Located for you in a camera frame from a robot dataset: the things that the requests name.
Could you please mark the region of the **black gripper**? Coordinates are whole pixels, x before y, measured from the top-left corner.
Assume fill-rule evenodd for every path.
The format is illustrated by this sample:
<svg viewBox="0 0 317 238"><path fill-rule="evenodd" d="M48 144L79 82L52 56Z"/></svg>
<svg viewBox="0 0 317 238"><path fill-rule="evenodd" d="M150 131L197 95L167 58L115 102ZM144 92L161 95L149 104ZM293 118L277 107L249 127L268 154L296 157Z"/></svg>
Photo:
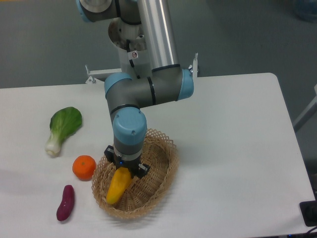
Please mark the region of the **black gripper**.
<svg viewBox="0 0 317 238"><path fill-rule="evenodd" d="M151 168L151 166L147 164L141 164L142 153L138 153L138 157L133 160L125 160L124 157L115 154L113 146L108 145L104 151L104 155L109 163L115 165L116 170L119 168L126 168L129 170L132 177L137 177L139 179L146 176Z"/></svg>

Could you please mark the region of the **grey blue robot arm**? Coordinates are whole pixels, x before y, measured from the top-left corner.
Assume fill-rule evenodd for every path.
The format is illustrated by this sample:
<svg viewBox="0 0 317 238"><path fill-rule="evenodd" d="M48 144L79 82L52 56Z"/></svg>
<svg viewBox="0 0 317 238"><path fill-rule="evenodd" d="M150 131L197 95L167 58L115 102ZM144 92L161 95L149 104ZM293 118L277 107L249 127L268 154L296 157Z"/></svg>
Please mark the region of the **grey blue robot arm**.
<svg viewBox="0 0 317 238"><path fill-rule="evenodd" d="M121 71L105 78L105 97L113 129L107 160L144 177L141 162L147 120L141 109L189 98L193 77L177 57L170 11L165 0L79 0L87 22L110 20L108 36L117 48Z"/></svg>

